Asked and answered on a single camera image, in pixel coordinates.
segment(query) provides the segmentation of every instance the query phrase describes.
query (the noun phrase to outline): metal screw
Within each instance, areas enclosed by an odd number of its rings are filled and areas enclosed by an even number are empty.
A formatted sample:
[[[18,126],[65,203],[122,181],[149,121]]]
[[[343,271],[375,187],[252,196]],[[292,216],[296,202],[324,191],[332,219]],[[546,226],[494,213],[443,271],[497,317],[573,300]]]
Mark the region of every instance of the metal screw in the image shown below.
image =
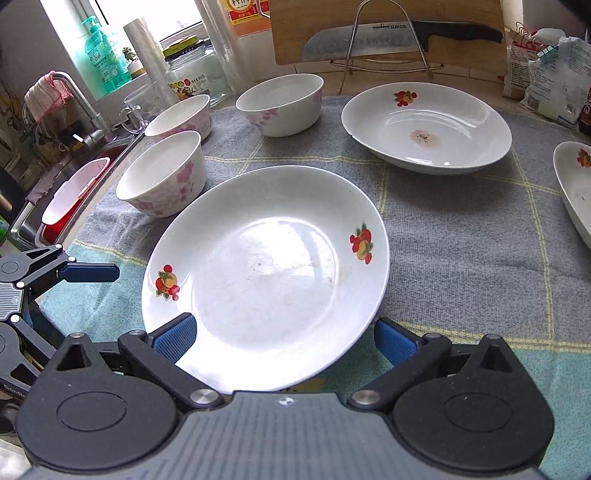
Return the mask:
[[[357,390],[351,398],[359,405],[374,405],[381,399],[375,390]]]
[[[209,405],[219,398],[220,394],[210,388],[200,388],[189,395],[192,402],[197,405]]]

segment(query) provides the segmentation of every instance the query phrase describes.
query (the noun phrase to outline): black knife handle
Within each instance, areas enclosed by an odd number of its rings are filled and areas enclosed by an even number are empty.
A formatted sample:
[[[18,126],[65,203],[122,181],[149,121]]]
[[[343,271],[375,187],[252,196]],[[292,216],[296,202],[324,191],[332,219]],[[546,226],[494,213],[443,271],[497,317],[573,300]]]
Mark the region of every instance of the black knife handle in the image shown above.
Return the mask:
[[[431,35],[451,38],[452,40],[503,42],[502,32],[481,23],[413,20],[413,27],[424,51],[429,51],[429,37]]]

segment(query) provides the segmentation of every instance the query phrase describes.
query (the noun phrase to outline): kitchen knife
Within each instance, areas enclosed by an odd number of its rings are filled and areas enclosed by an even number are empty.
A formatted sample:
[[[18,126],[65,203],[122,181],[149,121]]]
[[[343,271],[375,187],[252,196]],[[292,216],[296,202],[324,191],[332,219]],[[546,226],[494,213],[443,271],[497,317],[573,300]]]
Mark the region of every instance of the kitchen knife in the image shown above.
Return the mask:
[[[503,41],[503,33],[496,28],[474,22],[414,20],[413,26],[424,51],[429,51],[429,37],[452,40]],[[302,61],[344,59],[351,39],[352,25],[327,28],[313,35],[302,52]],[[418,51],[417,42],[408,22],[361,24],[351,51],[352,57]]]

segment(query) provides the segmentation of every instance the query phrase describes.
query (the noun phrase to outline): white bowl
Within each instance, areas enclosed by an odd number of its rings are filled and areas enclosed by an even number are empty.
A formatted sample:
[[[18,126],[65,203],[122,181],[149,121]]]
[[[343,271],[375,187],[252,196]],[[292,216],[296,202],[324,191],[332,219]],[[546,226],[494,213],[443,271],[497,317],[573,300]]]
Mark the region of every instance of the white bowl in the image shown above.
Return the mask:
[[[216,390],[279,390],[355,343],[389,265],[384,223],[359,188],[318,168],[268,167],[175,218],[148,262],[142,314],[148,331],[195,316],[197,340],[177,365]]]
[[[168,217],[196,199],[206,180],[201,135],[186,131],[142,153],[119,180],[116,195],[146,215]]]
[[[554,150],[562,200],[583,242],[591,249],[591,147],[563,142]]]
[[[322,110],[324,80],[311,73],[277,77],[255,85],[236,108],[267,137],[287,137],[316,123]]]
[[[209,95],[195,95],[167,108],[146,127],[146,137],[163,140],[186,130],[194,130],[205,140],[212,132]]]
[[[511,149],[503,117],[478,98],[435,83],[366,90],[345,105],[341,120],[378,157],[420,173],[472,173]]]

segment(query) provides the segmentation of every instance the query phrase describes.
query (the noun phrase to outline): wooden cutting board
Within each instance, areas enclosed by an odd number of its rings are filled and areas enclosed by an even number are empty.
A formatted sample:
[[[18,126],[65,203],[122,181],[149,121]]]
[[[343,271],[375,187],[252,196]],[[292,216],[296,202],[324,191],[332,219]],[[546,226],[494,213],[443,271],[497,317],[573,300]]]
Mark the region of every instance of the wooden cutting board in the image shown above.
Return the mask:
[[[275,60],[301,63],[308,39],[325,28],[352,25],[361,0],[269,0]],[[415,20],[477,22],[503,32],[500,0],[398,0]],[[360,23],[404,21],[402,11],[387,0],[374,0],[362,10]],[[416,53],[382,55],[380,59],[420,59]],[[485,40],[431,37],[427,60],[496,74],[505,74],[507,53],[502,44]]]

